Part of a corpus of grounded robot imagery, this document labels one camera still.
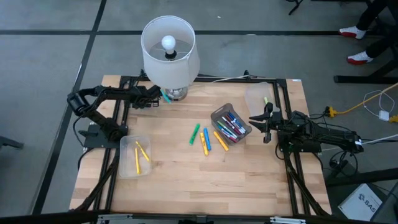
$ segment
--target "floor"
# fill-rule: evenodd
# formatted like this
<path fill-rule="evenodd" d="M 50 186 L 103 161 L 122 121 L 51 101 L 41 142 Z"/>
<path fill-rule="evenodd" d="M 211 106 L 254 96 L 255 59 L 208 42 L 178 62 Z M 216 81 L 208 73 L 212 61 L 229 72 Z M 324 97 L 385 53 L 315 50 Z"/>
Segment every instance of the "floor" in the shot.
<path fill-rule="evenodd" d="M 1 30 L 92 30 L 100 4 L 101 0 L 0 0 L 0 135 L 25 143 L 21 151 L 10 147 L 0 150 L 0 217 L 31 212 L 66 109 L 66 95 L 75 83 L 82 59 L 80 75 L 84 76 L 80 88 L 100 84 L 105 74 L 137 75 L 142 68 L 139 35 L 90 38 L 89 32 L 15 35 L 16 32 Z M 98 30 L 142 30 L 153 18 L 171 14 L 186 19 L 195 30 L 334 31 L 353 26 L 366 5 L 305 0 L 288 16 L 292 7 L 291 2 L 282 0 L 109 0 Z M 381 18 L 391 21 L 387 11 Z M 367 65 L 352 66 L 345 61 L 347 55 L 362 51 L 376 40 L 369 36 L 358 41 L 337 35 L 198 35 L 197 45 L 200 73 L 237 77 L 247 69 L 267 78 L 299 78 L 310 113 L 319 113 L 326 105 L 340 111 L 350 108 L 362 101 L 367 92 L 387 87 L 333 82 L 334 75 L 367 75 L 384 65 L 391 57 L 389 50 Z M 389 94 L 398 99 L 397 90 Z M 386 99 L 383 102 L 384 107 L 391 106 Z M 370 102 L 368 108 L 377 111 L 377 100 Z M 397 107 L 392 114 L 398 114 Z M 357 130 L 362 138 L 397 134 L 397 124 L 381 121 L 362 107 L 328 122 Z M 88 123 L 81 121 L 77 127 L 83 129 Z M 45 213 L 66 211 L 72 196 L 82 151 L 71 126 L 70 123 L 45 201 Z M 322 154 L 325 166 L 334 153 L 331 150 Z M 359 171 L 394 168 L 396 157 L 394 143 L 366 146 L 365 152 L 358 154 Z M 395 181 L 377 184 L 398 194 Z M 390 196 L 374 221 L 397 222 L 395 203 Z"/>

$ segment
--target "pant leg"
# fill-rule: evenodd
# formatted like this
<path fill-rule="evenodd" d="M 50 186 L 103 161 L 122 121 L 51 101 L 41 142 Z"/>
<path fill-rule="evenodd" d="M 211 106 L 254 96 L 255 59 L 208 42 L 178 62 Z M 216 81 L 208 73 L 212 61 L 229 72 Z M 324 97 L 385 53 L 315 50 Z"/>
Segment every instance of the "pant leg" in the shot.
<path fill-rule="evenodd" d="M 383 9 L 387 7 L 387 0 L 374 0 L 369 7 L 362 13 L 356 28 L 359 30 L 367 30 L 373 20 L 379 15 Z"/>
<path fill-rule="evenodd" d="M 385 38 L 378 40 L 366 48 L 366 54 L 371 58 L 376 58 L 382 54 L 387 48 L 392 46 L 398 41 L 398 27 Z"/>

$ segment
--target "red shoe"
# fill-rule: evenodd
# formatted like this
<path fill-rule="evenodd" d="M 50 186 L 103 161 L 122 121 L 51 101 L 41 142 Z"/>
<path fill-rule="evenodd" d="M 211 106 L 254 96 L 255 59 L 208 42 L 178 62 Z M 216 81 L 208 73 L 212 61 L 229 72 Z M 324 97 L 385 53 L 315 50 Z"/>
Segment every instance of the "red shoe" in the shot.
<path fill-rule="evenodd" d="M 340 35 L 343 37 L 354 37 L 355 39 L 362 39 L 365 36 L 366 31 L 359 30 L 355 26 L 353 27 L 348 27 L 348 28 L 342 28 L 338 31 Z"/>
<path fill-rule="evenodd" d="M 363 65 L 373 61 L 373 58 L 366 54 L 366 51 L 358 53 L 356 55 L 349 56 L 347 62 L 353 65 Z"/>

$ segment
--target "clear plastic container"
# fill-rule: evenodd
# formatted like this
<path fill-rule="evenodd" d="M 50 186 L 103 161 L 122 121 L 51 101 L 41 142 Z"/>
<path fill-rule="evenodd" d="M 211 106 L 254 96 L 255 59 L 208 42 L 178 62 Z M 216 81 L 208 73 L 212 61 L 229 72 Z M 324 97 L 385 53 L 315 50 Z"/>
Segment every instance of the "clear plastic container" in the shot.
<path fill-rule="evenodd" d="M 147 154 L 149 162 L 136 141 Z M 137 148 L 138 163 L 141 170 L 140 174 L 137 174 L 135 148 Z M 120 139 L 119 175 L 122 178 L 135 178 L 150 174 L 152 170 L 151 162 L 150 140 L 148 136 L 124 136 Z"/>
<path fill-rule="evenodd" d="M 251 84 L 246 88 L 244 99 L 250 111 L 250 116 L 258 116 L 264 113 L 264 107 L 266 103 L 264 97 L 268 99 L 268 102 L 274 104 L 274 111 L 280 111 L 275 106 L 274 98 L 271 97 L 273 87 L 267 82 Z"/>

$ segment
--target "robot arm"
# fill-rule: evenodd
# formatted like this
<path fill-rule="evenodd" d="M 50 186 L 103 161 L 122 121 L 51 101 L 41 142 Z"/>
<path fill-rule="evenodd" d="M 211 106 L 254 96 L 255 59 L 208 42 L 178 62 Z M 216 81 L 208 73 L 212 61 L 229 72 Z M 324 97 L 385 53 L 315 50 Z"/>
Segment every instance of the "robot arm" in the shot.
<path fill-rule="evenodd" d="M 119 141 L 127 135 L 127 129 L 119 126 L 112 118 L 105 118 L 97 108 L 104 100 L 128 100 L 135 109 L 159 105 L 161 92 L 159 86 L 147 90 L 144 86 L 132 86 L 129 89 L 97 86 L 83 89 L 68 95 L 67 101 L 75 115 L 89 118 L 100 126 L 100 130 L 109 141 Z M 92 104 L 86 96 L 95 96 Z"/>
<path fill-rule="evenodd" d="M 254 127 L 265 133 L 264 143 L 271 140 L 270 130 L 278 131 L 279 142 L 289 145 L 289 151 L 321 152 L 321 143 L 331 144 L 350 153 L 363 152 L 361 137 L 355 131 L 324 128 L 313 122 L 307 115 L 294 111 L 291 119 L 282 119 L 280 112 L 272 112 L 272 103 L 266 104 L 264 114 L 249 119 Z"/>

